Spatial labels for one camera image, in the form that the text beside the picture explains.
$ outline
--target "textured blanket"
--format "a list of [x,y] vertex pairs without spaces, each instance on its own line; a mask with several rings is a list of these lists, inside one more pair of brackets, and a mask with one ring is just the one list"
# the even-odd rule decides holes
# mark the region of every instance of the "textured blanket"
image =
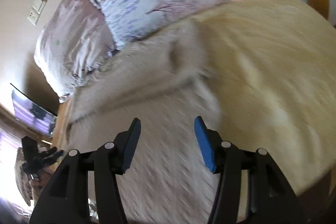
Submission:
[[[193,123],[217,129],[221,111],[206,86],[202,31],[189,21],[133,43],[73,99],[67,149],[95,150],[138,117],[142,133],[131,168],[118,176],[127,218],[206,223],[218,177],[204,166]],[[94,198],[93,176],[89,196]]]

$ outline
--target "electrical outlet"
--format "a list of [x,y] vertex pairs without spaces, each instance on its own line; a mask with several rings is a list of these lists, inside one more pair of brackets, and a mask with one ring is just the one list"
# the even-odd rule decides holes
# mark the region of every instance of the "electrical outlet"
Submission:
[[39,17],[40,17],[39,13],[35,11],[35,9],[31,8],[30,14],[28,16],[29,21],[34,25],[36,25],[37,21],[39,20]]

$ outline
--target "yellow blanket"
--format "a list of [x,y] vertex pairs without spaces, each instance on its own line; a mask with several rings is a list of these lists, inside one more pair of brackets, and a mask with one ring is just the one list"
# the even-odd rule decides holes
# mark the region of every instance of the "yellow blanket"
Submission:
[[301,193],[336,161],[336,30],[300,0],[244,0],[193,17],[218,71],[220,134],[266,148]]

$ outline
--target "silver screw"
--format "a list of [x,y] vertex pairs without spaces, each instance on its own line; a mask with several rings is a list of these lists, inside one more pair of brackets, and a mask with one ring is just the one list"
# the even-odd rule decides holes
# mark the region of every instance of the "silver screw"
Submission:
[[224,148],[229,148],[231,146],[231,143],[228,141],[222,141],[220,145]]
[[78,153],[78,151],[77,151],[76,149],[70,150],[70,151],[69,151],[69,156],[70,156],[70,157],[76,156],[77,153]]
[[258,149],[258,153],[260,154],[260,155],[267,155],[267,150],[266,149],[264,149],[264,148],[259,148]]
[[114,147],[114,143],[110,142],[110,143],[106,143],[104,146],[106,149],[112,149]]

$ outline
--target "tv screen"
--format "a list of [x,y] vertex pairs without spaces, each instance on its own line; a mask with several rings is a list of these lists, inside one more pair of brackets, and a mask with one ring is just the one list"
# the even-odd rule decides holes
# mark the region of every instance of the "tv screen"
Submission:
[[56,115],[35,104],[13,85],[12,101],[16,119],[39,133],[53,136]]

